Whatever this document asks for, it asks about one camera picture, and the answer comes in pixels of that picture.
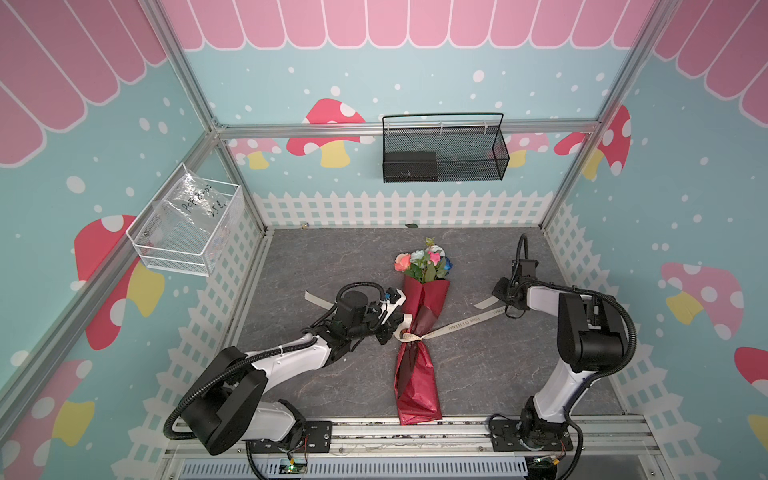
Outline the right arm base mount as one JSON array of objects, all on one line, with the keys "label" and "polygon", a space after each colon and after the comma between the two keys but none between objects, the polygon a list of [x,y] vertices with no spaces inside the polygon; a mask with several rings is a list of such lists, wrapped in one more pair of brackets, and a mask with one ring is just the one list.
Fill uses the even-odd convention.
[{"label": "right arm base mount", "polygon": [[487,418],[495,452],[570,452],[573,442],[567,423],[540,420],[527,411],[523,418],[494,414]]}]

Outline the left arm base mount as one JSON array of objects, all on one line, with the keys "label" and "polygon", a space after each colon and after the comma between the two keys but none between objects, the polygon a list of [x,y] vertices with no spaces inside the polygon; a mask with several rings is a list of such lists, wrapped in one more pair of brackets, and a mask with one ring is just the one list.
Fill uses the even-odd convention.
[{"label": "left arm base mount", "polygon": [[256,439],[248,440],[246,444],[257,454],[329,453],[332,430],[331,421],[306,421],[293,427],[282,440]]}]

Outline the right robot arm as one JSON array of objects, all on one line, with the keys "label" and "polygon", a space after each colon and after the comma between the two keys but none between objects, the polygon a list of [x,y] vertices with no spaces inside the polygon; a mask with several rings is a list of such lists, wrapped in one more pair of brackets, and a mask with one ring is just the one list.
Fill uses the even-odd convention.
[{"label": "right robot arm", "polygon": [[515,427],[517,442],[531,451],[566,446],[574,407],[594,383],[627,366],[637,349],[635,324],[614,296],[541,281],[537,266],[535,260],[514,260],[511,275],[493,290],[507,307],[557,320],[558,363]]}]

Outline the dark red wrapping paper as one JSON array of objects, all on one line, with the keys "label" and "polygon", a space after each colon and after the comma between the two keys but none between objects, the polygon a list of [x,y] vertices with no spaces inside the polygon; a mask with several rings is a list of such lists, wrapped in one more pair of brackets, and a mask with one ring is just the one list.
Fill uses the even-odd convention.
[{"label": "dark red wrapping paper", "polygon": [[[406,333],[424,336],[432,330],[442,313],[449,286],[448,280],[421,283],[409,276],[404,278],[406,301],[403,312],[412,316]],[[424,341],[401,344],[396,361],[394,392],[401,425],[442,418],[435,367]]]}]

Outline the cream ribbon strip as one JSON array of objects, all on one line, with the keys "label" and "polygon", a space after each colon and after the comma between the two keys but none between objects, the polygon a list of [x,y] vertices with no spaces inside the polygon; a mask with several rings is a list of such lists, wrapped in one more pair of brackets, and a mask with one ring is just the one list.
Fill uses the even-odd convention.
[{"label": "cream ribbon strip", "polygon": [[[304,292],[304,298],[306,301],[322,308],[327,309],[332,306],[331,302],[328,302],[325,299],[317,297],[309,293],[308,291]],[[495,299],[495,297],[489,297],[488,299],[474,306],[475,308],[479,309],[480,307],[494,306],[496,303],[499,303],[499,300]],[[436,330],[433,330],[421,336],[415,335],[407,331],[411,327],[412,315],[406,314],[404,321],[400,324],[400,326],[398,326],[397,330],[393,334],[393,338],[397,339],[401,343],[411,343],[416,341],[430,340],[443,335],[452,334],[459,330],[480,324],[484,321],[496,318],[498,316],[504,316],[504,311],[505,311],[505,307],[498,307],[490,310],[485,310],[477,315],[442,326],[441,328],[438,328]]]}]

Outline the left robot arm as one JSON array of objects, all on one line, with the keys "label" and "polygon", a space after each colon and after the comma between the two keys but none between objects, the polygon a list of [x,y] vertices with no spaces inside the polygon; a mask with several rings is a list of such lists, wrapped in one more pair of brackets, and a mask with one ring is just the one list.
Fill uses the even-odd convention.
[{"label": "left robot arm", "polygon": [[366,338],[385,345],[406,318],[406,295],[374,282],[343,286],[334,302],[298,339],[271,349],[221,350],[164,422],[172,441],[196,440],[211,455],[238,443],[270,446],[288,455],[311,445],[310,423],[286,400],[266,402],[272,388],[328,367]]}]

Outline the clear plastic bag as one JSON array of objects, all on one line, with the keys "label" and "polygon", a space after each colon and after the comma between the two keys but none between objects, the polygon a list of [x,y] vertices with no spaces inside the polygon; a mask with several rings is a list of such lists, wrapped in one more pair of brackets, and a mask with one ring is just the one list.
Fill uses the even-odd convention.
[{"label": "clear plastic bag", "polygon": [[169,228],[210,237],[229,204],[229,198],[209,180],[185,171],[170,191],[153,204],[156,218]]}]

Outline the pink orange fake rose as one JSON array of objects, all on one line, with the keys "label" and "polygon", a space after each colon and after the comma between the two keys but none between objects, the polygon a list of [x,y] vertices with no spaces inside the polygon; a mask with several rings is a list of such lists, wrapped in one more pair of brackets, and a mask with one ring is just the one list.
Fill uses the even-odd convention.
[{"label": "pink orange fake rose", "polygon": [[406,272],[411,264],[411,255],[409,253],[401,253],[395,259],[394,268],[398,272]]}]

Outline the black box in basket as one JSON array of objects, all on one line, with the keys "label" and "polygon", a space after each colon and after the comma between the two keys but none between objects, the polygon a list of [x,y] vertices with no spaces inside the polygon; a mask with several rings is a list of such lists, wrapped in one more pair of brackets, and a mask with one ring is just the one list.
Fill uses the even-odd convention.
[{"label": "black box in basket", "polygon": [[385,183],[438,180],[437,154],[434,151],[385,152],[382,167]]}]

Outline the light blue fake flower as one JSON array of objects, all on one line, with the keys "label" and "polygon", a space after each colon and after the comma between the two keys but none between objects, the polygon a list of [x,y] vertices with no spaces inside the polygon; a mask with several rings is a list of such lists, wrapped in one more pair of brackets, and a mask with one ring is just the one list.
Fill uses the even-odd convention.
[{"label": "light blue fake flower", "polygon": [[[438,252],[441,254],[440,263],[435,266],[432,264],[429,258],[430,252]],[[405,275],[419,281],[422,284],[430,283],[436,280],[444,280],[450,271],[444,269],[444,258],[447,257],[445,250],[440,247],[432,238],[427,237],[425,239],[425,247],[420,250],[415,250],[411,253],[412,264],[410,268],[403,272]]]}]

